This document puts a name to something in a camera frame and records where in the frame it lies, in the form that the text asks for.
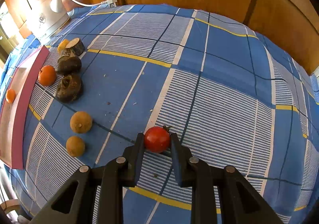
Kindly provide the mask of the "white power plug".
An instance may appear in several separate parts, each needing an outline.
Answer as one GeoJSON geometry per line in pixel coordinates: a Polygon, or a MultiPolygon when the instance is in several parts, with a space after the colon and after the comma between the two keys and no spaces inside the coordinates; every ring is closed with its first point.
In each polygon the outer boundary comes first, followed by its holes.
{"type": "Polygon", "coordinates": [[[116,7],[117,6],[117,0],[106,0],[100,3],[100,5],[106,5],[109,7],[116,7]]]}

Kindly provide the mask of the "large orange tangerine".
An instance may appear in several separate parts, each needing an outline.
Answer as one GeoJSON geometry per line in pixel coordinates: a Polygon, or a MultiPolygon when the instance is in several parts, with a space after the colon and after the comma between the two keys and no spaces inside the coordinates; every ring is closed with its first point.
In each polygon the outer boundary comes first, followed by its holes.
{"type": "Polygon", "coordinates": [[[51,86],[56,81],[56,71],[51,65],[43,66],[38,73],[38,82],[42,86],[51,86]]]}

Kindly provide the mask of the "small orange tangerine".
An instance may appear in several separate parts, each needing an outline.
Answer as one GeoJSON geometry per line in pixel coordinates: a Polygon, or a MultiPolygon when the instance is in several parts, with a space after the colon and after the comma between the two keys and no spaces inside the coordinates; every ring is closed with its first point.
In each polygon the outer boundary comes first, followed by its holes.
{"type": "Polygon", "coordinates": [[[15,90],[13,90],[12,88],[7,89],[5,98],[6,98],[6,101],[7,101],[9,104],[12,104],[12,103],[14,102],[15,97],[16,97],[16,92],[15,92],[15,90]]]}

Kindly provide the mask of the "tan round fruit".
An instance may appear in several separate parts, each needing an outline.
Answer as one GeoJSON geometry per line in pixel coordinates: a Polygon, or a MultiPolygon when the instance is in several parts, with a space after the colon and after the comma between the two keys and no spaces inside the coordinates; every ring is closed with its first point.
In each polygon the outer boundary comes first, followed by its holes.
{"type": "Polygon", "coordinates": [[[70,128],[73,132],[82,134],[88,132],[93,125],[92,117],[85,111],[73,114],[70,119],[70,128]]]}
{"type": "Polygon", "coordinates": [[[85,152],[85,142],[79,136],[71,136],[66,142],[67,153],[72,157],[82,156],[85,152]]]}

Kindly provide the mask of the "white ceramic electric kettle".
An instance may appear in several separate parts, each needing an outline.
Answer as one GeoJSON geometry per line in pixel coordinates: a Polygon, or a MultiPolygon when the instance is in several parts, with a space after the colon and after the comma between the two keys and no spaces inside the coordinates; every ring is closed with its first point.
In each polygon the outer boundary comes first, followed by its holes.
{"type": "Polygon", "coordinates": [[[35,0],[27,16],[27,28],[41,43],[45,43],[68,20],[62,0],[35,0]]]}

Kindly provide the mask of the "pink shallow box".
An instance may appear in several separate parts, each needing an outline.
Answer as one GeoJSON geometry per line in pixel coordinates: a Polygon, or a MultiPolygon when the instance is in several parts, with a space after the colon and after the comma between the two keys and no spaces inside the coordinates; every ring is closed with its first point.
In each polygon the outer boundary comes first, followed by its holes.
{"type": "Polygon", "coordinates": [[[13,169],[23,169],[23,135],[29,101],[49,50],[41,46],[15,69],[9,88],[16,93],[13,103],[1,106],[1,161],[13,169]]]}

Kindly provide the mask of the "yellow starfruit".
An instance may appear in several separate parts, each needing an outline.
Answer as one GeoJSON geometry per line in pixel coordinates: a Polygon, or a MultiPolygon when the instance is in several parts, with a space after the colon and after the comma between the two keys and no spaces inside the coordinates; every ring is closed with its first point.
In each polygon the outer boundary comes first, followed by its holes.
{"type": "Polygon", "coordinates": [[[65,49],[65,47],[67,46],[67,44],[69,43],[68,39],[64,39],[60,42],[60,44],[57,47],[57,52],[59,54],[61,54],[61,52],[65,49]]]}

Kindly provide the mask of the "red tomato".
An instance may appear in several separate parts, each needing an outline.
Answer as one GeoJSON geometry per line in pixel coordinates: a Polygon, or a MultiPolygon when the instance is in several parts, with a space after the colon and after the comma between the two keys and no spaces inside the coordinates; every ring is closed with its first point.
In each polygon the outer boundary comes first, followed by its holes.
{"type": "Polygon", "coordinates": [[[170,146],[171,126],[153,126],[144,134],[144,147],[153,153],[161,153],[170,146]]]}

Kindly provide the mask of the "blue plaid tablecloth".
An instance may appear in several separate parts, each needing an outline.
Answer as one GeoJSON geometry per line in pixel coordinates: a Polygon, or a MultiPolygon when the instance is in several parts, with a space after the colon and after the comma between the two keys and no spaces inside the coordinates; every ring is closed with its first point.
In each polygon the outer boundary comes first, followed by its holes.
{"type": "Polygon", "coordinates": [[[45,42],[80,38],[82,96],[35,84],[24,126],[23,169],[6,168],[34,216],[81,165],[121,156],[139,132],[171,126],[192,154],[235,166],[284,223],[302,223],[318,199],[318,81],[267,37],[227,17],[168,5],[81,9],[45,42]],[[70,128],[87,112],[91,129],[70,128]],[[67,153],[79,136],[82,156],[67,153]]]}

